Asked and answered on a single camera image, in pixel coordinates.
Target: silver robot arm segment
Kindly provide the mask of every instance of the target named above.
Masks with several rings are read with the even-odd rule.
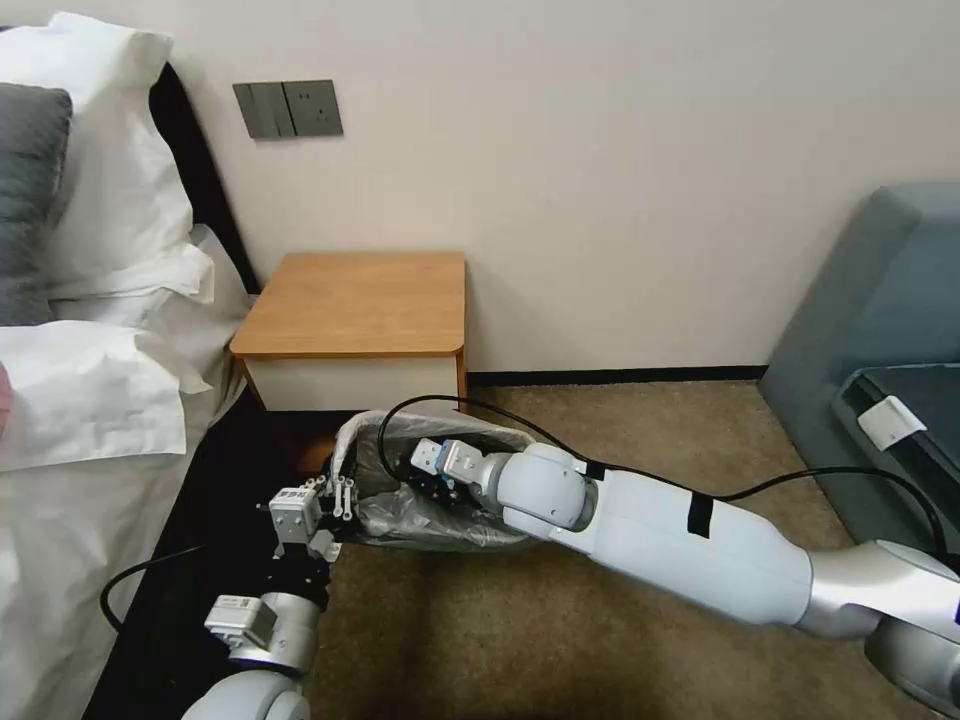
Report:
[[[866,638],[888,680],[960,718],[960,579],[919,550],[878,540],[808,553],[747,510],[638,473],[593,480],[540,443],[483,456],[423,440],[411,462],[465,483],[511,527],[740,622]]]

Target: white drawer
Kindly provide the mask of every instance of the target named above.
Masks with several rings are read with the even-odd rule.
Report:
[[[414,395],[457,394],[452,355],[244,363],[267,410],[386,410]]]

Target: trash bin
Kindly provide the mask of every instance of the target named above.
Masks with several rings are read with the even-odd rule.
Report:
[[[331,474],[351,477],[356,483],[362,528],[356,540],[416,550],[469,552],[512,547],[529,539],[472,500],[443,506],[394,479],[383,468],[377,451],[377,433],[385,415],[382,410],[371,410],[350,418],[337,432],[330,460]],[[413,449],[425,437],[460,439],[485,454],[521,451],[533,442],[521,430],[469,415],[398,413],[390,419],[384,436],[391,467],[405,469]]]

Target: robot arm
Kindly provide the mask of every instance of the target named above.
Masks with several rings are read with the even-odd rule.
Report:
[[[740,622],[863,638],[888,680],[960,719],[960,579],[925,553],[882,540],[808,553],[742,508],[639,473],[588,468],[539,443],[484,456],[459,440],[425,439],[411,464],[466,485],[513,528]],[[189,720],[309,716],[290,678],[310,667],[320,609],[309,569],[333,538],[318,525],[312,485],[282,490],[270,511],[286,592],[221,596],[206,622],[232,659],[262,669],[215,685]]]
[[[747,510],[638,473],[591,479],[539,443],[485,457],[422,440],[411,462],[468,485],[511,527],[740,622],[866,638],[888,680],[960,717],[960,580],[925,553],[882,540],[808,553]]]

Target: baseboard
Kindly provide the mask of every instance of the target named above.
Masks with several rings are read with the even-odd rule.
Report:
[[[518,385],[614,385],[638,382],[690,382],[695,380],[759,380],[766,365],[720,365],[684,368],[627,370],[534,370],[529,372],[469,372],[467,385],[515,387]]]

